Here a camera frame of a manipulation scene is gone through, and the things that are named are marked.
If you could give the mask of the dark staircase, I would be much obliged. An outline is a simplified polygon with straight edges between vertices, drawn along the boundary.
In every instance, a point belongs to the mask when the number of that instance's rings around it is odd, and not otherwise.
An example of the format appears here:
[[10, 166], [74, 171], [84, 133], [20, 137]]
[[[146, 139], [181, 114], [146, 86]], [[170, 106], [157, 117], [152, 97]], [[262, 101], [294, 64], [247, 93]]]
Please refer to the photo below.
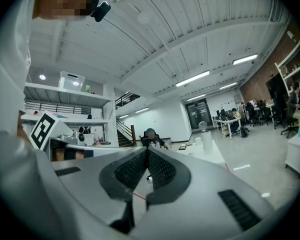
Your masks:
[[118, 118], [116, 119], [118, 144], [121, 148], [131, 148], [137, 145], [135, 127], [128, 127]]

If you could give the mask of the ceiling tube light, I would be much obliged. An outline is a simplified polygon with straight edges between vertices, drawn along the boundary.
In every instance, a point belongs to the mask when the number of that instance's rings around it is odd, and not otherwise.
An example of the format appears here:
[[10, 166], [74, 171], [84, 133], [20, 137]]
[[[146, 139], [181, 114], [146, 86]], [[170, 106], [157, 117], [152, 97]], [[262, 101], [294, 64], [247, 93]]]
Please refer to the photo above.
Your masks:
[[224, 86], [220, 87], [219, 89], [220, 89], [220, 90], [227, 89], [227, 88], [230, 88], [230, 87], [235, 86], [235, 85], [237, 85], [237, 84], [238, 84], [238, 82], [233, 82], [233, 83], [231, 83], [231, 84], [224, 85]]
[[236, 59], [232, 62], [232, 64], [233, 65], [238, 65], [238, 64], [241, 64], [241, 63], [252, 61], [252, 60], [256, 59], [257, 57], [258, 57], [257, 53], [252, 54], [252, 55], [249, 55], [249, 56], [246, 56], [246, 57], [243, 57], [243, 58]]
[[190, 77], [190, 78], [187, 78], [183, 81], [180, 81], [180, 82], [176, 83], [175, 85], [176, 85], [176, 87], [181, 87], [181, 86], [184, 86], [184, 85], [189, 84], [191, 82], [194, 82], [196, 80], [199, 80], [201, 78], [204, 78], [204, 77], [208, 76], [209, 74], [210, 74], [210, 71], [207, 70], [207, 71], [204, 71], [204, 72], [202, 72], [200, 74], [197, 74], [193, 77]]
[[198, 96], [187, 99], [187, 102], [193, 101], [193, 100], [196, 100], [196, 99], [200, 99], [200, 98], [203, 98], [205, 96], [206, 96], [206, 94], [201, 94], [201, 95], [198, 95]]

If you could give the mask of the black office chair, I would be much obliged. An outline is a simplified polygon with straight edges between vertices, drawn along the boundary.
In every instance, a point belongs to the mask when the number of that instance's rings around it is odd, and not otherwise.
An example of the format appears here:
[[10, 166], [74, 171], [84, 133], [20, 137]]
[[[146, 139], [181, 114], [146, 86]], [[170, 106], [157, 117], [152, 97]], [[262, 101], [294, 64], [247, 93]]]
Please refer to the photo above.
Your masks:
[[144, 132], [144, 136], [141, 137], [141, 143], [143, 147], [154, 147], [154, 148], [162, 148], [164, 147], [165, 142], [160, 138], [160, 136], [154, 131], [154, 137], [149, 138], [147, 131]]
[[298, 127], [295, 126], [297, 119], [288, 116], [288, 108], [283, 105], [277, 91], [274, 92], [272, 100], [274, 102], [274, 114], [271, 116], [274, 119], [273, 127], [276, 129], [279, 125], [282, 125], [283, 130], [280, 134], [286, 133], [286, 138], [288, 139], [292, 132], [298, 131]]

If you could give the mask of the white desk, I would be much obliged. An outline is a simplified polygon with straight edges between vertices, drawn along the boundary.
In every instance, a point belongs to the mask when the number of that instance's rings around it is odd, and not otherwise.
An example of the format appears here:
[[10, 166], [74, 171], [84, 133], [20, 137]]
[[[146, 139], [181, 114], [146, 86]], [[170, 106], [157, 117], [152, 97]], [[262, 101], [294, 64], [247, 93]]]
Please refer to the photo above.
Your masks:
[[[233, 120], [228, 120], [228, 119], [227, 120], [221, 120], [221, 119], [214, 118], [212, 120], [212, 124], [213, 124], [213, 127], [215, 129], [217, 129], [217, 131], [221, 130], [223, 136], [224, 136], [224, 128], [228, 128], [229, 129], [229, 139], [232, 140], [232, 137], [233, 137], [234, 134], [231, 133], [230, 125], [231, 125], [231, 123], [233, 123], [235, 121], [238, 121], [238, 120], [240, 120], [240, 119], [236, 118], [236, 119], [233, 119]], [[238, 128], [236, 133], [240, 133], [240, 127], [241, 127], [241, 120], [239, 122], [239, 128]]]

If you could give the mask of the black double door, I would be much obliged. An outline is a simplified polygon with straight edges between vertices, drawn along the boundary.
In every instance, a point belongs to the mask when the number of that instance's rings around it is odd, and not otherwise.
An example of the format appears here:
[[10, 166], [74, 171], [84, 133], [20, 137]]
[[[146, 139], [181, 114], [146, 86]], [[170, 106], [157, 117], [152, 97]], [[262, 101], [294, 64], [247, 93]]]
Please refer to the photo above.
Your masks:
[[192, 130], [198, 130], [200, 122], [206, 122], [208, 128], [213, 127], [211, 113], [205, 98], [185, 104], [185, 109]]

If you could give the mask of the person's left forearm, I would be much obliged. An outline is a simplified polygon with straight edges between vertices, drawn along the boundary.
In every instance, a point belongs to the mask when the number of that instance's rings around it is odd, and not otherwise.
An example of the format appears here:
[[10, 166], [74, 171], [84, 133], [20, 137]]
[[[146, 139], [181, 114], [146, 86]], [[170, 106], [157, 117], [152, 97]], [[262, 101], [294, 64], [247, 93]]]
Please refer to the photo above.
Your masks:
[[24, 114], [23, 111], [19, 111], [18, 113], [18, 123], [17, 123], [17, 136], [19, 138], [22, 138], [24, 141], [29, 142], [29, 138], [26, 134], [26, 132], [23, 129], [23, 125], [22, 125], [22, 119], [21, 116]]

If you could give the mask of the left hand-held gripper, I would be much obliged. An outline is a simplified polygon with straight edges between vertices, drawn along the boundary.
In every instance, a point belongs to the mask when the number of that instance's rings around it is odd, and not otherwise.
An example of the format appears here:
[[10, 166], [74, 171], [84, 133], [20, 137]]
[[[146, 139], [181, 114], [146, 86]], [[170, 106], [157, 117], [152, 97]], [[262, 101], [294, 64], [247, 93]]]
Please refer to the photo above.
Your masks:
[[34, 148], [46, 153], [51, 162], [79, 160], [117, 152], [136, 151], [141, 147], [86, 146], [85, 137], [70, 129], [62, 120], [45, 112], [29, 136]]

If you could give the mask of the white wall board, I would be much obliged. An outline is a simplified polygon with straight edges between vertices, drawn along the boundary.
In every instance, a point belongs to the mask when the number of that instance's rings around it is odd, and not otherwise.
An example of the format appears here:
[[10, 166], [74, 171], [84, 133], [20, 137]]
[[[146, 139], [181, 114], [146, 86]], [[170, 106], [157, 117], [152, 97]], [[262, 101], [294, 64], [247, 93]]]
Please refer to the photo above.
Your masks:
[[234, 100], [223, 103], [221, 105], [222, 109], [225, 111], [231, 111], [233, 108], [237, 109], [237, 104]]

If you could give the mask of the white shelf unit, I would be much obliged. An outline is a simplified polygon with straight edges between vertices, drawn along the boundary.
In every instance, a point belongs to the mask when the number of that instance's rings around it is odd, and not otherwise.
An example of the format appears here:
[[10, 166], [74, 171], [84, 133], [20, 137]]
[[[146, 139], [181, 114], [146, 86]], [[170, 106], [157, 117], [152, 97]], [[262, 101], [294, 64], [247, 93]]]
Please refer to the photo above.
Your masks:
[[85, 93], [37, 83], [25, 84], [26, 113], [21, 116], [25, 125], [35, 125], [45, 112], [60, 116], [70, 128], [102, 127], [98, 136], [109, 147], [118, 147], [114, 89], [103, 87], [103, 95]]

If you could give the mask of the black railing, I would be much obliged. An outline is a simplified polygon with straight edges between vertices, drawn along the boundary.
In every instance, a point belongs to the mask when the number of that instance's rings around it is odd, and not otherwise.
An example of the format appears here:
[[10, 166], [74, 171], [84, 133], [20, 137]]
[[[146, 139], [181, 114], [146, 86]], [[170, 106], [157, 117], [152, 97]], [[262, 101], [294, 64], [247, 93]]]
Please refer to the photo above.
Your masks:
[[123, 96], [121, 96], [115, 100], [115, 109], [117, 110], [118, 108], [121, 108], [138, 98], [140, 98], [139, 95], [131, 93], [131, 92], [127, 92]]

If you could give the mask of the person's white shirt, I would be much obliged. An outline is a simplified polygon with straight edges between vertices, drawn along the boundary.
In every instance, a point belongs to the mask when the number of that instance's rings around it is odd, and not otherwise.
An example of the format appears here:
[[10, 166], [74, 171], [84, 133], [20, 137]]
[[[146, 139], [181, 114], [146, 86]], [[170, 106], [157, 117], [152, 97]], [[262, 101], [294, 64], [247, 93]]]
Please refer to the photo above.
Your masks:
[[91, 240], [99, 222], [71, 201], [44, 153], [17, 136], [34, 5], [14, 0], [0, 20], [0, 240]]

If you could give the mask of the white electric kettle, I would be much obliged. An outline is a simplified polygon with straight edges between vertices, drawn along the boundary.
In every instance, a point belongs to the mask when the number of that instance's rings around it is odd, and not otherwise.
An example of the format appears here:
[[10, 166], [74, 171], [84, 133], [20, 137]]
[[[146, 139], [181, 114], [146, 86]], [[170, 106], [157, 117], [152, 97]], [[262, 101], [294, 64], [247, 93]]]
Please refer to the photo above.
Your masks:
[[208, 124], [205, 121], [201, 121], [198, 125], [201, 130], [201, 141], [203, 148], [210, 151], [213, 148], [211, 131], [208, 130]]

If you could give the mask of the black wall screen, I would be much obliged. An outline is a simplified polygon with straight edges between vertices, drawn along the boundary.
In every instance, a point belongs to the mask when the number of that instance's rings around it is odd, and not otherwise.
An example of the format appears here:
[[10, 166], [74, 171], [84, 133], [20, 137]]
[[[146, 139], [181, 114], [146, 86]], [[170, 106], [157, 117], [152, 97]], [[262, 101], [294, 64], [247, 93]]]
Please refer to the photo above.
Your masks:
[[282, 79], [279, 73], [272, 74], [269, 80], [265, 83], [265, 85], [267, 87], [271, 99], [275, 98], [276, 94], [276, 98], [278, 101], [284, 103], [288, 101], [287, 89], [284, 80]]

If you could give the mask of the clear plastic storage box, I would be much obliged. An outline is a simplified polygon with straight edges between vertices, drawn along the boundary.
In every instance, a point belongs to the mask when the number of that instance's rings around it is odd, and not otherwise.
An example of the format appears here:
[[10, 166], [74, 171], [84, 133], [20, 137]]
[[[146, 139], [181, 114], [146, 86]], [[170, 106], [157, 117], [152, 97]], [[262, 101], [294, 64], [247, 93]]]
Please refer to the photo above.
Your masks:
[[58, 87], [62, 89], [72, 90], [72, 91], [81, 91], [85, 77], [66, 71], [60, 72], [60, 78]]

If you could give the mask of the white wall shelving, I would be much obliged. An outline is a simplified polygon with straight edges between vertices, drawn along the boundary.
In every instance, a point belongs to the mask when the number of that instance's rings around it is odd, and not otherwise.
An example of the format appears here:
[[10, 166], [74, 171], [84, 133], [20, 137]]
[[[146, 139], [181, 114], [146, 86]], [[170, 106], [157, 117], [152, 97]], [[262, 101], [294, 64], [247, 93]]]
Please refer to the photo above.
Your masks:
[[290, 95], [293, 91], [293, 82], [300, 84], [300, 63], [295, 64], [292, 68], [286, 67], [285, 64], [279, 66], [275, 63], [274, 65], [282, 78], [287, 94]]

